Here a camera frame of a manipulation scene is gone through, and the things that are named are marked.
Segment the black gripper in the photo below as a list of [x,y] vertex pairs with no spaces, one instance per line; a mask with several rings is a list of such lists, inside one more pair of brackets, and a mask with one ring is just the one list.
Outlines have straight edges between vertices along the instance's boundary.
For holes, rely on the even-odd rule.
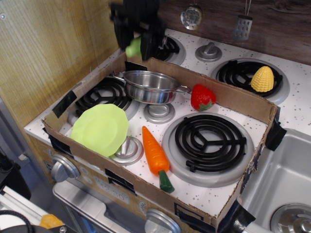
[[165,35],[166,24],[159,18],[158,0],[123,0],[109,3],[118,45],[125,50],[134,38],[141,34],[140,52],[143,61],[152,57]]

